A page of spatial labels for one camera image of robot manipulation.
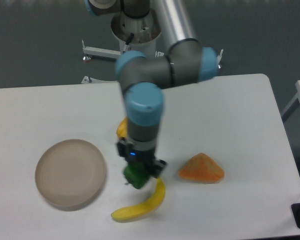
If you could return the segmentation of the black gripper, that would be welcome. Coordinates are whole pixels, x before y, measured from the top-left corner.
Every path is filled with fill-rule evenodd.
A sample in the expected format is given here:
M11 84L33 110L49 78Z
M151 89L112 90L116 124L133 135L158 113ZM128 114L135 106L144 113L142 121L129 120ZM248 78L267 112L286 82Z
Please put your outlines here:
M157 141L137 141L132 138L121 138L116 143L118 155L138 174L159 178L167 166L167 162L156 159Z

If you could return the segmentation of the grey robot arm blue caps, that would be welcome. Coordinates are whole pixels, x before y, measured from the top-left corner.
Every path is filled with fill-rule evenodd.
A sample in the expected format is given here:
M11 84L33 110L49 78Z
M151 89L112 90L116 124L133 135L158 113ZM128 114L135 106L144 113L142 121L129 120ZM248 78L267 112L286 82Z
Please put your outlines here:
M163 90L210 80L222 55L198 42L182 0L87 0L95 16L113 14L113 34L123 42L115 63L126 113L126 136L117 151L129 183L160 176L155 156L164 111Z

